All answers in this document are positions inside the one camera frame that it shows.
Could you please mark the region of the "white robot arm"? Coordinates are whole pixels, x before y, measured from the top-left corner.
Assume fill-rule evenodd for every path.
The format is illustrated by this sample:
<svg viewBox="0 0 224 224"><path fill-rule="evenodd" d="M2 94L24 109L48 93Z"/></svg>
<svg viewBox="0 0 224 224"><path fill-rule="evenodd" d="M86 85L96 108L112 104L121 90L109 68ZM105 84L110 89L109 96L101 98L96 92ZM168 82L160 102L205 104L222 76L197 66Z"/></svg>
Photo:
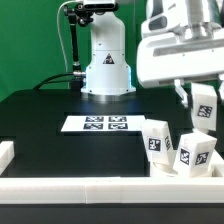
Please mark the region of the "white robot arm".
<svg viewBox="0 0 224 224"><path fill-rule="evenodd" d="M114 12L118 0L84 0L92 14L92 61L86 90L116 96L132 89L125 65L125 27ZM137 48L137 78L144 88L173 85L184 105L187 82L224 73L224 23L216 0L146 0Z"/></svg>

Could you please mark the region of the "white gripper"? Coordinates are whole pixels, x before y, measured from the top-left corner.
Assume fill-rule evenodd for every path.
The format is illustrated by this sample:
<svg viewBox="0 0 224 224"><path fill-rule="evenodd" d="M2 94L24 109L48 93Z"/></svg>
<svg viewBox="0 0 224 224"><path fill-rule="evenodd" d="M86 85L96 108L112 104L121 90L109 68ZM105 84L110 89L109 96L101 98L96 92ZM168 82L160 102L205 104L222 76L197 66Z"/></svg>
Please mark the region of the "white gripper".
<svg viewBox="0 0 224 224"><path fill-rule="evenodd" d="M184 81L213 80L218 75L219 100L224 100L224 29L211 39L180 42L173 33L144 38L137 51L137 78L144 88L172 85L188 107Z"/></svg>

